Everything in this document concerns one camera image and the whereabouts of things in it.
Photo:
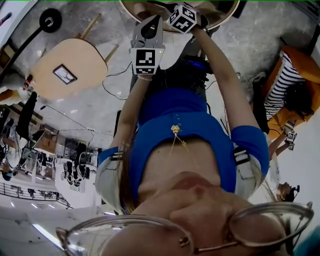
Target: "round table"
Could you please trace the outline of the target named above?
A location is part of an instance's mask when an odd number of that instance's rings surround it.
[[[207,26],[208,30],[212,30],[221,24],[225,23],[236,11],[239,1],[234,1],[229,11],[222,12],[218,10],[219,1],[186,1],[189,5],[197,8],[203,15],[205,15],[209,21],[209,25]],[[146,1],[120,1],[123,9],[137,22],[141,22],[142,20],[134,14],[134,6],[137,3],[141,3],[145,6],[145,8],[152,15],[161,15],[164,21],[169,18],[165,8],[162,6],[152,4]],[[165,3],[176,3],[174,1],[166,1]],[[163,22],[163,30],[170,33],[180,33],[175,29],[171,28],[166,22]]]

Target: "picture frame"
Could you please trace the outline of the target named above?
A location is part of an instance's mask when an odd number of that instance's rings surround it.
[[[53,71],[56,77],[58,77],[65,85],[69,85],[77,80],[77,77],[70,72],[63,64],[56,67]]]

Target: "metal railing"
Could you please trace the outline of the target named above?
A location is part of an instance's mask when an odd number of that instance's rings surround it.
[[[67,206],[67,208],[72,208],[68,201],[56,191],[24,188],[0,182],[0,195],[35,201],[57,201],[58,203]]]

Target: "gray floor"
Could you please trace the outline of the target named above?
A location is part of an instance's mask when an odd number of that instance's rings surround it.
[[[62,40],[82,33],[98,13],[102,14],[102,19],[86,39],[98,48],[102,56],[106,56],[115,44],[120,43],[120,48],[108,63],[109,74],[126,69],[130,62],[128,49],[135,21],[116,1],[40,1],[13,33],[13,43],[20,46],[39,26],[42,11],[51,7],[62,12],[62,26],[53,34],[42,32],[23,51],[15,62],[22,74],[28,73],[44,49],[49,51]],[[289,45],[303,49],[308,45],[314,29],[315,24],[290,2],[248,1],[241,17],[232,17],[213,34],[212,39],[221,47],[236,72],[241,73],[243,87],[250,99],[252,88],[248,80],[261,70],[273,68],[281,48],[279,37],[283,36]],[[166,50],[160,63],[161,68],[168,68],[176,61],[190,38],[190,35],[164,33]],[[215,80],[213,75],[208,78],[208,84]],[[130,79],[131,72],[128,70],[124,74],[106,78],[104,84],[110,92],[125,99],[129,93]],[[213,116],[224,116],[224,104],[215,84],[207,91],[207,99]],[[93,137],[90,131],[81,130],[81,126],[52,109],[47,107],[41,110],[40,114],[46,123],[58,130],[69,130],[61,131],[62,134],[87,142],[92,140],[92,146],[107,148],[112,140],[117,110],[122,108],[124,100],[109,95],[101,84],[97,84],[95,88],[63,100],[47,102],[40,99],[35,110],[39,111],[43,104],[50,104],[83,126],[100,132],[93,133]]]

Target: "blue top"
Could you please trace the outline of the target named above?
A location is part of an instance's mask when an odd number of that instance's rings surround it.
[[[161,142],[174,139],[175,135],[171,130],[173,125],[180,126],[180,138],[198,137],[211,145],[218,165],[221,187],[225,191],[234,193],[236,188],[233,143],[256,157],[263,175],[267,175],[269,151],[264,133],[253,126],[238,126],[231,131],[230,139],[220,123],[207,114],[206,102],[189,90],[167,88],[153,94],[141,106],[139,125],[130,153],[128,170],[132,196],[136,201],[148,157]],[[98,156],[99,163],[115,152],[118,152],[117,147],[101,152]]]

